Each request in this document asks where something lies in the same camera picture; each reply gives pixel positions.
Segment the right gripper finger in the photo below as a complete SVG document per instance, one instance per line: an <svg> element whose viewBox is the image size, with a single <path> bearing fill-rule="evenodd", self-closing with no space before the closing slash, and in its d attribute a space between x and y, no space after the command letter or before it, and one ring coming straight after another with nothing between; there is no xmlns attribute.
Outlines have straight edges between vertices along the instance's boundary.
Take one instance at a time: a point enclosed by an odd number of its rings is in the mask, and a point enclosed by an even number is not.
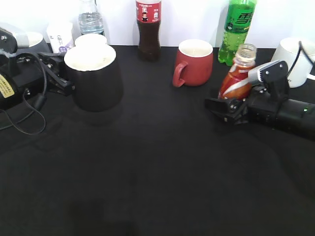
<svg viewBox="0 0 315 236"><path fill-rule="evenodd" d="M224 122L235 122L235 102L233 99L206 98L204 105L207 110Z"/></svg>

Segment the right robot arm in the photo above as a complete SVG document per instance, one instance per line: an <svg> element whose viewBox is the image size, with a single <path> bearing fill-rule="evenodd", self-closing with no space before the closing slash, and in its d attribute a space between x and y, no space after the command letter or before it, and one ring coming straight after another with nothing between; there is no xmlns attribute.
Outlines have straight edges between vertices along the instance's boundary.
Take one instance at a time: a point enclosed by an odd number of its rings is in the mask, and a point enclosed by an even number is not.
<svg viewBox="0 0 315 236"><path fill-rule="evenodd" d="M256 122L315 139L315 105L292 99L274 101L264 87L253 87L242 100L206 98L204 104L208 111L231 125Z"/></svg>

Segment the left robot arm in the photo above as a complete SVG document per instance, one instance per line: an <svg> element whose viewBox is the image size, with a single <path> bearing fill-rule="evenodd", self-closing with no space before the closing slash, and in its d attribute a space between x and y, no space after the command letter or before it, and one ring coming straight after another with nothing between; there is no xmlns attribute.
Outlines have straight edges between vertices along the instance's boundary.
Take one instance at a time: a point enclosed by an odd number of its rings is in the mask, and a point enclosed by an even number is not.
<svg viewBox="0 0 315 236"><path fill-rule="evenodd" d="M10 109L25 99L37 96L39 110L48 92L69 96L75 85L62 76L66 73L65 53L21 53L0 66L0 108Z"/></svg>

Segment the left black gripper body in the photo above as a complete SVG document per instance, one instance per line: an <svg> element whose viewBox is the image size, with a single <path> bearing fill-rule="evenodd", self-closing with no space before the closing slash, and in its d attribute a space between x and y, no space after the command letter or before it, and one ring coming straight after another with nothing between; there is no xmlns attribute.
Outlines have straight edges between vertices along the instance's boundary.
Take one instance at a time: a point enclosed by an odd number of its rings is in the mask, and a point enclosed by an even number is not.
<svg viewBox="0 0 315 236"><path fill-rule="evenodd" d="M25 89L46 95L46 68L37 53L21 53L0 64L0 97L13 98Z"/></svg>

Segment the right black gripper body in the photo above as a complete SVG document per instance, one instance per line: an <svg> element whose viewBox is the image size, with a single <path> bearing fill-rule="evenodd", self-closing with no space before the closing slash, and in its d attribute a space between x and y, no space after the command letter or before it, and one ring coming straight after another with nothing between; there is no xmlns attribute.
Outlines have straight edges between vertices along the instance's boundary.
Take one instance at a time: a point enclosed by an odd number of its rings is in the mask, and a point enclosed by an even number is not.
<svg viewBox="0 0 315 236"><path fill-rule="evenodd" d="M257 121L265 125L287 123L288 88L254 87L247 98L227 100L227 122L245 124Z"/></svg>

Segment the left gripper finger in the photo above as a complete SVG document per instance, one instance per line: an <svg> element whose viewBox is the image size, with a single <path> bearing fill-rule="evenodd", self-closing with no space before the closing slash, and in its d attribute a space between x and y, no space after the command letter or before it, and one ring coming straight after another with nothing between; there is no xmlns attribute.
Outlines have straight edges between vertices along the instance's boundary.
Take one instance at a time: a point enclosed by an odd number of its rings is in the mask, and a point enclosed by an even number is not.
<svg viewBox="0 0 315 236"><path fill-rule="evenodd" d="M44 64L55 64L63 61L65 53L40 52L37 53L37 55L43 61Z"/></svg>
<svg viewBox="0 0 315 236"><path fill-rule="evenodd" d="M46 73L48 80L47 90L49 92L61 94L64 96L69 96L73 94L73 91L75 89L74 83L59 77L50 68L47 68Z"/></svg>

